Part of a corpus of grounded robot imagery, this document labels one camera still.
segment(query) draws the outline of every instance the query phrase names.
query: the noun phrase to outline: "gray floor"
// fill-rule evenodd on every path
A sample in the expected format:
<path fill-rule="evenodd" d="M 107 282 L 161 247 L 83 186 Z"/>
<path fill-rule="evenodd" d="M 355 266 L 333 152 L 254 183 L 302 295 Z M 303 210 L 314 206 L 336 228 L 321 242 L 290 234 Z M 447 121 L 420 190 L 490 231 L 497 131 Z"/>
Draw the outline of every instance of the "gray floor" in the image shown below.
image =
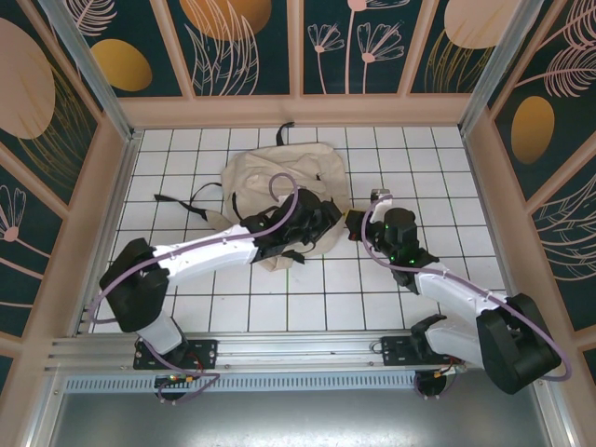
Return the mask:
<path fill-rule="evenodd" d="M 54 447 L 550 445 L 530 390 L 508 396 L 482 372 L 441 400 L 412 390 L 207 393 L 180 407 L 151 395 L 69 395 Z"/>

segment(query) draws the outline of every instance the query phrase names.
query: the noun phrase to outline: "dark green wallpaper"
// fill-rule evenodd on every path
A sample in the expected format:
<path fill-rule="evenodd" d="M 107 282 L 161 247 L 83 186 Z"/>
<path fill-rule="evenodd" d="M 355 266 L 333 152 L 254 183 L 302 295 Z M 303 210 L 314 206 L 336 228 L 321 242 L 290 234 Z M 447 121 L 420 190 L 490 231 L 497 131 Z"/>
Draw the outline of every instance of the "dark green wallpaper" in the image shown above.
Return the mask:
<path fill-rule="evenodd" d="M 0 143 L 69 203 L 97 122 L 16 2 L 0 32 Z"/>
<path fill-rule="evenodd" d="M 168 0 L 168 6 L 197 96 L 290 93 L 286 0 Z"/>
<path fill-rule="evenodd" d="M 68 61 L 71 63 L 71 65 L 74 67 L 74 69 L 78 73 L 79 78 L 83 81 L 83 84 L 85 84 L 85 87 L 87 88 L 87 91 L 91 94 L 91 98 L 93 98 L 93 101 L 95 102 L 95 105 L 97 105 L 97 107 L 100 109 L 100 111 L 103 112 L 103 106 L 100 103 L 100 100 L 97 99 L 97 97 L 95 96 L 95 93 L 93 93 L 93 90 L 89 86 L 89 84 L 87 82 L 87 79 L 85 79 L 85 77 L 78 70 L 78 67 L 76 66 L 76 62 L 72 58 L 70 52 L 68 51 L 68 49 L 66 49 L 66 46 L 62 43 L 62 40 L 56 35 L 56 32 L 54 31 L 54 29 L 49 24 L 49 20 L 47 19 L 46 13 L 44 12 L 44 9 L 41 8 L 41 5 L 39 5 L 39 2 L 37 0 L 33 0 L 33 4 L 34 4 L 35 8 L 37 9 L 37 12 L 41 16 L 41 18 L 46 23 L 46 26 L 49 28 L 49 30 L 54 35 L 54 40 L 56 40 L 58 42 L 58 45 L 60 45 L 60 48 L 62 49 L 62 52 L 64 53 L 64 55 L 66 56 L 66 58 L 68 59 Z"/>
<path fill-rule="evenodd" d="M 37 0 L 34 3 L 47 20 Z M 148 0 L 64 4 L 117 97 L 182 95 Z"/>
<path fill-rule="evenodd" d="M 584 359 L 588 363 L 589 373 L 592 375 L 594 385 L 596 385 L 596 348 L 584 351 Z"/>
<path fill-rule="evenodd" d="M 0 332 L 22 336 L 62 219 L 0 167 Z"/>
<path fill-rule="evenodd" d="M 450 26 L 448 7 L 461 7 Z M 485 16 L 487 8 L 491 13 Z M 508 0 L 440 0 L 411 93 L 471 93 L 508 22 L 496 19 L 510 17 L 510 8 Z"/>
<path fill-rule="evenodd" d="M 356 3 L 305 0 L 304 94 L 398 91 L 422 2 Z"/>
<path fill-rule="evenodd" d="M 507 70 L 503 73 L 503 77 L 501 77 L 501 80 L 499 81 L 498 85 L 494 89 L 494 92 L 491 95 L 491 98 L 488 100 L 489 108 L 493 107 L 494 102 L 501 94 L 503 87 L 509 80 L 510 73 L 517 66 L 518 62 L 520 61 L 520 58 L 523 56 L 525 49 L 528 47 L 528 44 L 532 40 L 532 37 L 534 37 L 536 30 L 538 29 L 538 27 L 540 26 L 540 23 L 544 19 L 544 16 L 547 14 L 547 12 L 549 12 L 550 7 L 552 6 L 552 1 L 553 0 L 544 0 L 544 3 L 542 4 L 542 7 L 540 8 L 540 12 L 538 13 L 538 16 L 534 20 L 534 24 L 530 28 L 530 31 L 528 31 L 528 33 L 523 38 L 523 42 L 521 42 L 520 49 L 518 49 L 517 54 L 515 55 L 515 57 L 509 64 Z"/>
<path fill-rule="evenodd" d="M 526 199 L 596 130 L 596 16 L 567 2 L 494 122 Z"/>
<path fill-rule="evenodd" d="M 0 396 L 2 396 L 2 391 L 4 390 L 4 385 L 7 382 L 8 373 L 10 373 L 11 366 L 11 357 L 0 356 Z"/>
<path fill-rule="evenodd" d="M 533 219 L 574 329 L 596 324 L 596 157 Z"/>

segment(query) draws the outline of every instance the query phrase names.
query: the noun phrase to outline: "backpack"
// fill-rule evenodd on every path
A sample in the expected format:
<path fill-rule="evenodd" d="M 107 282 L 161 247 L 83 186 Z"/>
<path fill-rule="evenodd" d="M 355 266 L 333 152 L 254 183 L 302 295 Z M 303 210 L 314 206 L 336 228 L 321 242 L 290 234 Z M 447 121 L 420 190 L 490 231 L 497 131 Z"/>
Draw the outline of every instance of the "backpack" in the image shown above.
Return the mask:
<path fill-rule="evenodd" d="M 332 200 L 342 213 L 346 213 L 350 202 L 342 158 L 332 147 L 320 142 L 283 145 L 281 131 L 292 124 L 279 128 L 278 146 L 243 152 L 229 161 L 222 172 L 221 183 L 227 217 L 216 211 L 193 207 L 192 202 L 200 190 L 193 194 L 189 204 L 161 195 L 156 195 L 156 200 L 177 201 L 198 214 L 213 229 L 223 231 L 238 224 L 242 218 L 278 207 L 280 203 L 269 194 L 269 180 L 279 172 L 287 172 L 300 187 L 308 189 L 321 201 Z M 279 179 L 273 187 L 278 196 L 287 196 L 292 191 L 290 182 L 283 179 Z M 290 268 L 293 261 L 303 264 L 305 257 L 318 256 L 331 250 L 343 229 L 344 219 L 341 219 L 315 247 L 293 244 L 279 256 L 265 259 L 259 264 L 270 271 Z"/>

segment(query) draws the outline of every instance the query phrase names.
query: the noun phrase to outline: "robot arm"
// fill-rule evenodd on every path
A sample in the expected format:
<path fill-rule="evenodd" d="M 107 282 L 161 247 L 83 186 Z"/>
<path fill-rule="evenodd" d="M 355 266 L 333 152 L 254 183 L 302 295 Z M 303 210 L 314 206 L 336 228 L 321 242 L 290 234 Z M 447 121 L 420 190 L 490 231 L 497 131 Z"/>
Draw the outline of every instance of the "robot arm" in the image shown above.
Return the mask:
<path fill-rule="evenodd" d="M 219 243 L 191 249 L 149 265 L 107 293 L 120 329 L 138 333 L 170 364 L 180 364 L 189 344 L 175 321 L 161 311 L 168 287 L 209 271 L 280 255 L 297 242 L 316 244 L 339 222 L 342 214 L 332 202 L 321 202 L 305 189 L 298 190 L 297 194 L 298 206 L 290 219 L 266 236 L 251 237 L 279 223 L 288 213 L 293 195 L 270 216 L 267 214 L 271 210 L 263 211 L 219 235 L 173 246 L 150 247 L 144 239 L 131 241 L 102 277 L 100 285 L 103 289 L 134 265 L 189 244 L 223 238 Z M 383 195 L 388 195 L 388 191 L 373 191 L 372 200 Z M 351 232 L 350 239 L 360 240 L 363 219 L 364 212 L 348 213 L 346 224 Z M 239 235 L 246 237 L 226 240 Z M 376 206 L 372 218 L 366 223 L 366 238 L 392 265 L 448 271 L 439 258 L 420 247 L 414 214 L 392 208 L 389 199 Z M 548 333 L 531 298 L 522 294 L 507 298 L 492 292 L 498 300 L 494 303 L 445 275 L 398 270 L 392 270 L 392 274 L 400 286 L 452 311 L 447 318 L 431 316 L 412 327 L 411 339 L 420 360 L 434 353 L 468 361 L 484 368 L 493 382 L 509 394 L 561 364 L 561 359 L 542 338 L 498 305 L 500 301 L 514 307 Z"/>
<path fill-rule="evenodd" d="M 277 230 L 261 237 L 251 237 L 273 228 L 287 215 L 293 194 L 279 208 L 263 211 L 243 219 L 220 234 L 171 246 L 150 247 L 140 238 L 130 241 L 100 279 L 106 289 L 124 272 L 140 263 L 158 258 L 184 246 L 221 238 L 219 243 L 191 249 L 166 257 L 128 276 L 112 291 L 107 300 L 123 332 L 136 332 L 157 354 L 174 365 L 188 350 L 188 342 L 175 321 L 162 312 L 168 287 L 188 278 L 220 268 L 256 263 L 278 256 L 295 243 L 316 244 L 342 218 L 342 213 L 330 201 L 320 201 L 306 189 L 299 189 L 297 205 L 290 218 Z"/>
<path fill-rule="evenodd" d="M 504 310 L 499 302 L 513 307 L 549 334 L 535 302 L 522 293 L 507 297 L 488 290 L 479 293 L 465 281 L 446 276 L 439 258 L 420 247 L 415 216 L 411 211 L 391 208 L 387 190 L 374 190 L 377 201 L 366 223 L 366 238 L 389 263 L 422 268 L 416 272 L 392 270 L 400 286 L 449 309 L 449 317 L 437 315 L 412 327 L 412 343 L 420 359 L 430 353 L 446 354 L 482 367 L 503 391 L 513 394 L 559 366 L 561 358 L 530 327 Z M 361 240 L 364 212 L 350 211 L 346 224 L 350 239 Z M 486 298 L 489 292 L 494 300 Z"/>

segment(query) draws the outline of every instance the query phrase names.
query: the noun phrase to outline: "enclosure wall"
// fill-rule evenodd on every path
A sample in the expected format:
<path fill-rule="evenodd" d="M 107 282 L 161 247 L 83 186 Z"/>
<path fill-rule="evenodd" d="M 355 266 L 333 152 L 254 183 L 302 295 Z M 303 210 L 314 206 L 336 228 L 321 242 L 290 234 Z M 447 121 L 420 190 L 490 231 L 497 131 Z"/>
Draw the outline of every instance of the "enclosure wall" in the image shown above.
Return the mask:
<path fill-rule="evenodd" d="M 545 5 L 467 136 L 512 288 L 538 301 L 572 358 L 562 389 L 585 441 L 596 439 L 595 9 Z"/>
<path fill-rule="evenodd" d="M 454 124 L 520 1 L 65 3 L 129 122 L 183 128 Z"/>
<path fill-rule="evenodd" d="M 0 6 L 0 433 L 67 334 L 124 142 L 26 2 Z"/>

